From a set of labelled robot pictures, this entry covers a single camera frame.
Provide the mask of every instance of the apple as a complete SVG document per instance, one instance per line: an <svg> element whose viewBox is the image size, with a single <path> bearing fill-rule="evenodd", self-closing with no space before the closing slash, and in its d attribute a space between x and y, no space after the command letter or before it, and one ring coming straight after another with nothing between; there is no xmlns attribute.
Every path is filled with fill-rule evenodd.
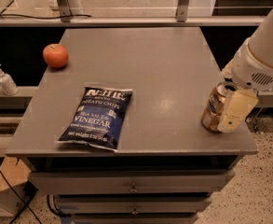
<svg viewBox="0 0 273 224"><path fill-rule="evenodd" d="M68 64L69 54L61 44L49 44L43 49L44 61L52 68L63 68Z"/></svg>

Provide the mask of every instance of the table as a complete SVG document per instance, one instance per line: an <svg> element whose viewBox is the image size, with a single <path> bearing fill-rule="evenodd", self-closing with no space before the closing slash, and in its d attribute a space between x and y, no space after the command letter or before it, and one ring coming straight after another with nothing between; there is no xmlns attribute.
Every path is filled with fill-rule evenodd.
<svg viewBox="0 0 273 224"><path fill-rule="evenodd" d="M47 69L6 154L75 223L194 223L257 152L245 123L233 133L201 125L223 78L199 28L68 29L61 43L69 63ZM84 86L133 89L117 152L57 142Z"/></svg>

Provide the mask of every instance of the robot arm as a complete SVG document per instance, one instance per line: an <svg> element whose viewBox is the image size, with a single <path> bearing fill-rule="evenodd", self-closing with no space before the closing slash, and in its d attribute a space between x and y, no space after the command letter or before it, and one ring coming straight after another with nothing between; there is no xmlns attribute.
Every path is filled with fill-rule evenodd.
<svg viewBox="0 0 273 224"><path fill-rule="evenodd" d="M218 130L234 131L257 105L257 92L273 87L273 10L223 69L239 87L228 91Z"/></svg>

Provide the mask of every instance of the white bottle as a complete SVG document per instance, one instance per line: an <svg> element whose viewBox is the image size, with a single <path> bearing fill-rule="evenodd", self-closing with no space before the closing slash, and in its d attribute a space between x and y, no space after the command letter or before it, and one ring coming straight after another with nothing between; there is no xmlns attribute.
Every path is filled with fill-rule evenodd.
<svg viewBox="0 0 273 224"><path fill-rule="evenodd" d="M0 69L0 87L6 95L14 95L19 91L12 77Z"/></svg>

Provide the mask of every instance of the coffee can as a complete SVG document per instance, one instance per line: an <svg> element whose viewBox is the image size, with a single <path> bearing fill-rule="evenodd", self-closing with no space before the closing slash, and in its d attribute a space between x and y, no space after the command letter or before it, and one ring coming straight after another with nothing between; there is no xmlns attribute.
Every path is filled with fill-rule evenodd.
<svg viewBox="0 0 273 224"><path fill-rule="evenodd" d="M220 82L212 89L201 117L201 122L206 129L213 132L220 132L218 130L218 124L224 111L227 92L228 90L236 91L237 89L238 86L229 81Z"/></svg>

